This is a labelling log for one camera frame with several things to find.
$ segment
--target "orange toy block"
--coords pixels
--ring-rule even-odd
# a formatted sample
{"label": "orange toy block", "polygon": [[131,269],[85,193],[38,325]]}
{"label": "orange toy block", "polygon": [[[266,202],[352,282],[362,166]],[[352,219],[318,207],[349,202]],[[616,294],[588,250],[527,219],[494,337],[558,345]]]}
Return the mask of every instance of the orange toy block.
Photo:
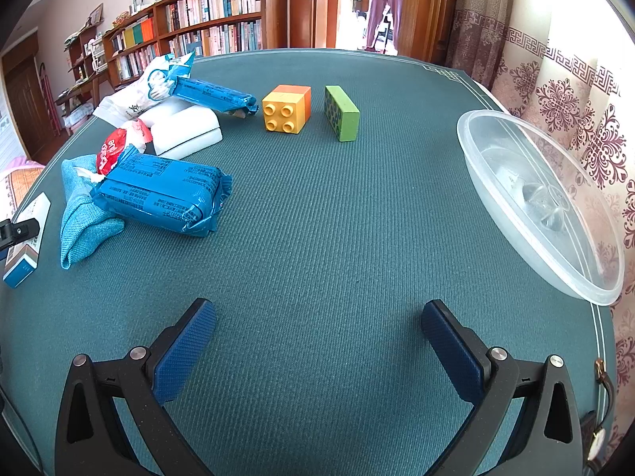
{"label": "orange toy block", "polygon": [[272,91],[262,99],[262,113],[268,131],[297,134],[306,123],[304,95]]}
{"label": "orange toy block", "polygon": [[272,92],[276,93],[298,93],[304,95],[304,120],[309,121],[311,117],[311,88],[308,85],[287,85],[280,84]]}

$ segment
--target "translucent plastic bowl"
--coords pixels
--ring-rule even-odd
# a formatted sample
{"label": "translucent plastic bowl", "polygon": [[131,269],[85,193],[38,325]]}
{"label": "translucent plastic bowl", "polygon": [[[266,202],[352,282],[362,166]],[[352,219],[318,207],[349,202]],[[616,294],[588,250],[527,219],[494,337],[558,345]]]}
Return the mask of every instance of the translucent plastic bowl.
{"label": "translucent plastic bowl", "polygon": [[485,209],[516,252],[548,283],[607,306],[619,297],[624,253],[595,182],[535,126],[499,111],[470,111],[456,125]]}

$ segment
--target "row of books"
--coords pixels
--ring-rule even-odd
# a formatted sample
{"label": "row of books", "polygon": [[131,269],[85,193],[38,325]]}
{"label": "row of books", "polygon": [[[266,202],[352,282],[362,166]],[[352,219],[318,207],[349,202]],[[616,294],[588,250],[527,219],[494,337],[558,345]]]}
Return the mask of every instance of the row of books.
{"label": "row of books", "polygon": [[167,31],[231,15],[260,12],[260,0],[179,0],[165,7]]}
{"label": "row of books", "polygon": [[130,77],[136,77],[144,72],[150,61],[159,55],[159,47],[156,44],[141,48],[136,52],[132,52],[128,55],[122,55],[117,57],[115,62],[117,64],[117,71],[119,72],[119,79],[129,79]]}
{"label": "row of books", "polygon": [[262,50],[262,27],[259,19],[222,25],[177,35],[169,42],[169,50],[180,57],[189,52],[199,57]]}
{"label": "row of books", "polygon": [[116,34],[112,38],[114,52],[127,50],[135,45],[154,39],[154,19],[144,16],[138,22],[132,23],[129,27]]}

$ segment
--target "blue gripper pad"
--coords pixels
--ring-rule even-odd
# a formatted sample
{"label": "blue gripper pad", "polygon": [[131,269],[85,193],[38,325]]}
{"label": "blue gripper pad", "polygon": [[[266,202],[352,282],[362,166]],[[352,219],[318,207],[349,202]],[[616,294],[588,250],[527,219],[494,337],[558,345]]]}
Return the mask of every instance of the blue gripper pad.
{"label": "blue gripper pad", "polygon": [[433,302],[423,307],[421,329],[436,352],[458,396],[476,405],[484,394],[481,366]]}
{"label": "blue gripper pad", "polygon": [[160,405],[177,398],[202,350],[212,338],[216,310],[205,302],[174,341],[154,370],[152,392]]}

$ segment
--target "purple pants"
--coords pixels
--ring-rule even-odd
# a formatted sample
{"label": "purple pants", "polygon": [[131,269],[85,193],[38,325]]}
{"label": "purple pants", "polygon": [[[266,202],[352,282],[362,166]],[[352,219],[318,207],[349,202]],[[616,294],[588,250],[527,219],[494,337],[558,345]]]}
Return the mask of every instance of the purple pants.
{"label": "purple pants", "polygon": [[397,47],[397,37],[399,34],[399,16],[401,16],[401,4],[403,0],[370,0],[370,10],[368,12],[368,23],[366,25],[366,48],[375,45],[377,27],[383,19],[383,11],[386,4],[391,9],[393,16],[393,44]]}

